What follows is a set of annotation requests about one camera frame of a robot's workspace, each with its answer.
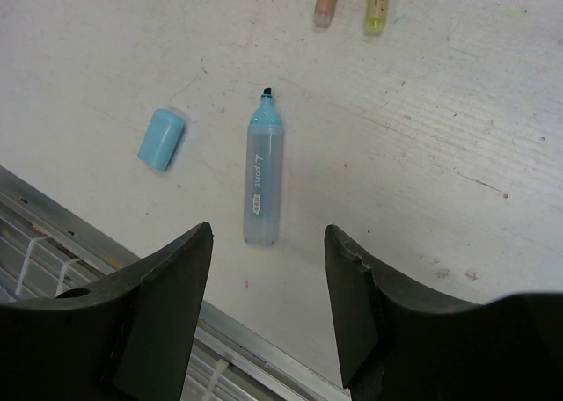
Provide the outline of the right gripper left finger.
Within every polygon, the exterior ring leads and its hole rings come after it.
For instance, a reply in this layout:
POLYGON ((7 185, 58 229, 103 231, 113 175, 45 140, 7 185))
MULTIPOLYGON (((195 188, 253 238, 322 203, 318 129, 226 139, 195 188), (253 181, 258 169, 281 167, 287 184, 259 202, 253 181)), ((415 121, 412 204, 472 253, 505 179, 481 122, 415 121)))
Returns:
POLYGON ((180 399, 212 247, 203 222, 84 287, 3 304, 2 399, 180 399))

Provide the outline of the light blue highlighter marker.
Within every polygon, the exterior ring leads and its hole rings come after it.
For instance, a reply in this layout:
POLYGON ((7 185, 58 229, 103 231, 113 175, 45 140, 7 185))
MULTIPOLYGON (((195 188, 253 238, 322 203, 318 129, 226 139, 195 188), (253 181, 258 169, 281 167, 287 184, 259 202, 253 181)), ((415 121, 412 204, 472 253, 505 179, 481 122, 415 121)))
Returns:
POLYGON ((271 88, 247 126, 243 237, 248 244, 272 245, 278 236, 282 189, 283 121, 271 88))

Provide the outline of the light blue marker cap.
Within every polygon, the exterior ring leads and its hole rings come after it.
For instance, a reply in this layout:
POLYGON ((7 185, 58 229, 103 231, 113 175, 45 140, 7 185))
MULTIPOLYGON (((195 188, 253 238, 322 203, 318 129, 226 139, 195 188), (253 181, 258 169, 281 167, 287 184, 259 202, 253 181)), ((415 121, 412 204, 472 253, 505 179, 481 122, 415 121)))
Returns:
POLYGON ((166 171, 185 128, 181 116, 169 109, 157 109, 150 119, 137 158, 153 170, 166 171))

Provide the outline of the orange thin highlighter pen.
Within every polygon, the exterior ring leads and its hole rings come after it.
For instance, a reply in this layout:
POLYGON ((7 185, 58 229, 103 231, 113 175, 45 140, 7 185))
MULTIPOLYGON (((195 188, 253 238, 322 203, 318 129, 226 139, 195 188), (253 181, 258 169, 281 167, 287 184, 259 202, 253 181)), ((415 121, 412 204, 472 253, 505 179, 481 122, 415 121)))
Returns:
POLYGON ((317 0, 313 12, 313 24, 318 28, 327 28, 335 13, 338 0, 317 0))

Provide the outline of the yellow thin highlighter pen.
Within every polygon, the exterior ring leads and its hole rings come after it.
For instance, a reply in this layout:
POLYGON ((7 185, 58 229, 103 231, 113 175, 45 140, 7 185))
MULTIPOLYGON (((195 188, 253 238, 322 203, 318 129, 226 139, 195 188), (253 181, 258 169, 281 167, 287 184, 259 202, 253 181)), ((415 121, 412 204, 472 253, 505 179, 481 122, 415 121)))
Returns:
POLYGON ((364 21, 364 33, 367 36, 378 36, 382 33, 388 9, 389 0, 368 0, 364 21))

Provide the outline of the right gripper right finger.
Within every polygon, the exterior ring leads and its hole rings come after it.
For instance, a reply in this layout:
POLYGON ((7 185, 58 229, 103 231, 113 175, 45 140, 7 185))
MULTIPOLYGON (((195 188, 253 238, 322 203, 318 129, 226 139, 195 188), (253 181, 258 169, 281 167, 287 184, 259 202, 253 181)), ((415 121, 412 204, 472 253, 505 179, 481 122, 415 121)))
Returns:
POLYGON ((388 266, 334 225, 325 272, 352 399, 561 399, 561 294, 471 303, 388 266))

